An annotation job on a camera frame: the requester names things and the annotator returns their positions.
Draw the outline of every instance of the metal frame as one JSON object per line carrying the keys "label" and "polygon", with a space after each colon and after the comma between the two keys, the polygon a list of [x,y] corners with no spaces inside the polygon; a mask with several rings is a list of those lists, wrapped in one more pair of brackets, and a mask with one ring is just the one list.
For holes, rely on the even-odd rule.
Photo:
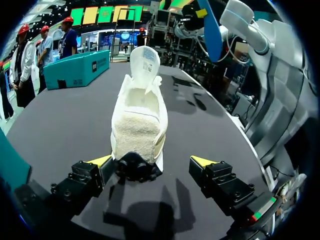
{"label": "metal frame", "polygon": [[115,23],[115,27],[114,27],[114,33],[113,33],[113,38],[112,38],[112,46],[111,46],[111,59],[110,62],[113,62],[114,60],[114,49],[115,49],[115,39],[116,39],[116,33],[117,33],[117,26],[118,26],[118,20],[119,20],[119,16],[120,16],[120,12],[121,10],[129,10],[129,11],[133,11],[133,28],[131,31],[131,51],[134,49],[134,37],[135,37],[135,28],[136,28],[136,9],[134,8],[120,8],[118,16],[116,18],[116,23]]}

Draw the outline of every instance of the machinery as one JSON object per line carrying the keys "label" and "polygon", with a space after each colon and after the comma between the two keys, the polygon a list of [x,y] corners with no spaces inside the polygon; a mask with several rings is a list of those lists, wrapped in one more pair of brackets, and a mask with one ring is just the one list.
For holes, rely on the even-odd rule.
{"label": "machinery", "polygon": [[174,33],[179,38],[195,38],[199,44],[203,40],[207,52],[200,46],[213,63],[222,60],[226,39],[239,36],[248,43],[260,96],[244,132],[266,165],[302,126],[317,122],[317,93],[306,53],[292,26],[278,20],[255,22],[253,10],[239,0],[228,1],[220,26],[209,1],[197,2],[183,8],[184,18],[176,23]]}
{"label": "machinery", "polygon": [[[174,32],[181,38],[204,36],[207,55],[213,62],[219,60],[223,40],[235,34],[248,42],[249,55],[261,83],[261,95],[245,132],[262,163],[266,162],[308,118],[316,118],[318,106],[312,105],[317,101],[313,99],[314,92],[308,80],[306,55],[292,27],[284,22],[258,20],[252,23],[253,11],[238,0],[229,0],[219,20],[222,26],[218,26],[209,2],[198,2],[201,9],[187,7]],[[199,28],[194,28],[192,21],[198,23]],[[72,166],[66,179],[51,185],[51,193],[35,181],[18,187],[14,197],[21,217],[38,235],[60,236],[52,227],[70,221],[92,197],[100,195],[111,175],[123,171],[120,165],[114,164],[111,156],[80,161]],[[271,192],[256,196],[255,186],[238,179],[232,166],[223,161],[191,156],[189,173],[204,196],[213,198],[224,214],[234,219],[224,239],[269,236],[265,227],[281,205],[278,197]]]}
{"label": "machinery", "polygon": [[[79,215],[92,197],[99,197],[112,174],[119,171],[111,155],[89,162],[77,162],[59,184],[51,184],[51,193],[31,181],[14,190],[14,202],[20,217],[34,237],[52,238],[67,231],[68,222]],[[224,161],[213,162],[191,156],[189,173],[206,198],[213,198],[234,223],[223,239],[265,239],[265,226],[281,205],[272,192],[254,194],[255,186],[246,184]]]}

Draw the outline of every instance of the cardboard box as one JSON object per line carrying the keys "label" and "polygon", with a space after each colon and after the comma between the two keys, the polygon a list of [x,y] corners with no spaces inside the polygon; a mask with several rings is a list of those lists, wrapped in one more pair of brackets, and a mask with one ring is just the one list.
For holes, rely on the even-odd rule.
{"label": "cardboard box", "polygon": [[46,87],[85,87],[109,68],[110,50],[84,52],[63,58],[43,68]]}

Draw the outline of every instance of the gray table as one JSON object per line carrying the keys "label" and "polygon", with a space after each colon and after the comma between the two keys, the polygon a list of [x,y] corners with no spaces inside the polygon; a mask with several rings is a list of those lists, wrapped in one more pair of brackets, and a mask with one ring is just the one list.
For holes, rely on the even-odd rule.
{"label": "gray table", "polygon": [[[89,86],[45,90],[21,113],[7,137],[32,166],[32,179],[50,190],[77,161],[110,154],[111,117],[126,73],[128,63],[111,63]],[[268,189],[261,167],[215,99],[177,68],[161,67],[160,75],[168,110],[163,175],[124,186],[113,176],[72,221],[117,239],[222,238],[233,219],[203,196],[188,173],[190,155],[228,162],[258,194]]]}

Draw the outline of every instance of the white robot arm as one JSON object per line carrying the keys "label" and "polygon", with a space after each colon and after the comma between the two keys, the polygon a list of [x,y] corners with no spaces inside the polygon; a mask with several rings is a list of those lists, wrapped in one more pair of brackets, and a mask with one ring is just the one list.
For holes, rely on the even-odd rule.
{"label": "white robot arm", "polygon": [[[255,22],[253,10],[239,0],[228,1],[219,22],[222,41],[235,35],[249,45],[260,95],[245,134],[265,165],[302,126],[312,122],[310,119],[318,121],[317,96],[307,76],[308,59],[292,26],[278,20]],[[184,38],[204,36],[201,26],[194,31],[188,31],[183,24],[175,27],[178,37],[178,34]]]}

